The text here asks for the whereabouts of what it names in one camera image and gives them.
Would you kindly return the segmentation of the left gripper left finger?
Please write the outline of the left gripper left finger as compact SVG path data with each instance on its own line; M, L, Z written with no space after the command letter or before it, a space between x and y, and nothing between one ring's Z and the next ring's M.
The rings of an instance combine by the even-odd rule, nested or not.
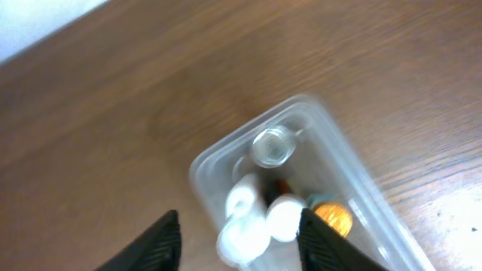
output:
M178 271L181 255L178 212L169 210L96 271Z

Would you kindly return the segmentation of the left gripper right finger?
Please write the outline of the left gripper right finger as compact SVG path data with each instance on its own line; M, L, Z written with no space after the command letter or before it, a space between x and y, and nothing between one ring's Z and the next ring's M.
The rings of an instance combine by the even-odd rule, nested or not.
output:
M311 209L301 212L296 240L303 271L387 271Z

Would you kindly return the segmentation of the small jar gold lid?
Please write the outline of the small jar gold lid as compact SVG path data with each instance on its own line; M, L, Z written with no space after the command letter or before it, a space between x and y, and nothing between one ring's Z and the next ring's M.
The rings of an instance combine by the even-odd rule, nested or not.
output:
M334 195L313 193L308 196L307 204L322 221L343 238L349 235L354 224L352 213Z

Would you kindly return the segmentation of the dark bottle white cap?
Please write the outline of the dark bottle white cap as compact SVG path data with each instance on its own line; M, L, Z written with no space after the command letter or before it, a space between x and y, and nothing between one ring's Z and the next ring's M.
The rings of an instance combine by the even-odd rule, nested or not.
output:
M296 239L302 210L306 201L295 194L288 182L277 178L264 187L267 204L266 223L270 235L278 242L292 242Z

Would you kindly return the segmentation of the white spray bottle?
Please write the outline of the white spray bottle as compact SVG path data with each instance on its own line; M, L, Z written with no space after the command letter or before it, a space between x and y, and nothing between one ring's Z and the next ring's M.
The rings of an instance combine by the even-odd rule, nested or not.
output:
M248 266L267 250L271 235L266 213L261 178L255 173L244 175L227 195L226 223L216 242L218 256L228 266Z

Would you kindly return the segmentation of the clear plastic container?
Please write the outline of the clear plastic container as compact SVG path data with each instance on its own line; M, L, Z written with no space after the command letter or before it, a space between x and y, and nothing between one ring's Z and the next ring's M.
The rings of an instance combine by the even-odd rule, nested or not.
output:
M268 126L283 125L297 147L280 167L266 169L250 156L254 137ZM306 201L313 193L334 195L352 213L344 238L387 270L431 270L432 264L410 231L399 221L380 189L326 109L311 96L293 96L207 148L192 163L190 179L204 208L221 232L225 201L249 173L267 182L281 178ZM297 240L278 242L240 270L302 270Z

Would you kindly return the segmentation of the orange effervescent tablet tube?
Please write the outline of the orange effervescent tablet tube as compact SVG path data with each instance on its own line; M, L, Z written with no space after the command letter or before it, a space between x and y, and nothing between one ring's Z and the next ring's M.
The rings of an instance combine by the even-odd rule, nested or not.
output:
M268 126L252 140L250 156L260 167L282 166L294 153L297 142L294 133L283 125Z

